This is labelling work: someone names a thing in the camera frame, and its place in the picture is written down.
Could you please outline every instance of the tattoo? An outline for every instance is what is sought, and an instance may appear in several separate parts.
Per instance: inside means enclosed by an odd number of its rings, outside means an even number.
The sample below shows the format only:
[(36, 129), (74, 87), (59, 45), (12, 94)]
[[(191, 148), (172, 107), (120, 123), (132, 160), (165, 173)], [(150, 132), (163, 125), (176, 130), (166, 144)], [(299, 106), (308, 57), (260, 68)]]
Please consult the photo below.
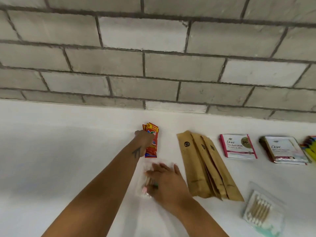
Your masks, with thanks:
[(140, 149), (141, 149), (141, 146), (132, 152), (132, 154), (134, 154), (134, 156), (135, 156), (135, 159), (140, 158)]

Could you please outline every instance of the left arm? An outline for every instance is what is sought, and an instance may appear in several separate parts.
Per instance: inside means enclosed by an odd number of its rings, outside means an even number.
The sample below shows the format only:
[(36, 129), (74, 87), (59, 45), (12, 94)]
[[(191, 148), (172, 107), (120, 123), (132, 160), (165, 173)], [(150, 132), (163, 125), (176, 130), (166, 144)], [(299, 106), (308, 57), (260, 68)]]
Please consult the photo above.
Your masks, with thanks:
[(61, 212), (42, 237), (107, 235), (141, 156), (154, 138), (136, 131), (135, 138)]

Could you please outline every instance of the forearm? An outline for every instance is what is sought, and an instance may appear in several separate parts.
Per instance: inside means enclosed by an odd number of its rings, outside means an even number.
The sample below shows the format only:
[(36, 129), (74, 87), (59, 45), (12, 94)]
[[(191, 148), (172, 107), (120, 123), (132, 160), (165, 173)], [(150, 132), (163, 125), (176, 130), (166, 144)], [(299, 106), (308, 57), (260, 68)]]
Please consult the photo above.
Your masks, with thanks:
[(228, 237), (209, 213), (194, 199), (176, 213), (190, 237)]
[(76, 197), (43, 237), (106, 236), (144, 147), (132, 140)]

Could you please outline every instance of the brick wall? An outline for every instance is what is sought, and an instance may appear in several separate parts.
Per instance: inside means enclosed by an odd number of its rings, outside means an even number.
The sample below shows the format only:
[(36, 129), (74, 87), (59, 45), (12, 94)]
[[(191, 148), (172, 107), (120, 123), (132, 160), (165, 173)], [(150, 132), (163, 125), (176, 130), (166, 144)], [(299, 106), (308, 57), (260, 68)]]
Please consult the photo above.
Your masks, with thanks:
[(0, 98), (316, 122), (316, 0), (0, 0)]

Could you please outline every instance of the clear plastic package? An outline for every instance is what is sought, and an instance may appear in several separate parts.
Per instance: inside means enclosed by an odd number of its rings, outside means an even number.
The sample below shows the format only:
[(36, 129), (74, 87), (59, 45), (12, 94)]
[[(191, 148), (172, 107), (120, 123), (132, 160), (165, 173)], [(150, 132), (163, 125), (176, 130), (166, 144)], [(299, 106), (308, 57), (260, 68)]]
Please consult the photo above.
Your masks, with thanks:
[(159, 163), (164, 163), (166, 166), (171, 168), (173, 170), (173, 165), (174, 163), (171, 163), (167, 160), (160, 159), (160, 158), (143, 158), (142, 159), (142, 168), (141, 168), (141, 174), (138, 178), (138, 182), (136, 185), (136, 195), (140, 197), (151, 197), (149, 194), (147, 194), (147, 189), (145, 186), (147, 185), (153, 185), (157, 186), (158, 184), (151, 178), (145, 175), (145, 172), (148, 170), (153, 170), (153, 163), (159, 164)]
[(243, 219), (266, 237), (280, 237), (285, 227), (285, 203), (251, 182), (253, 192)]

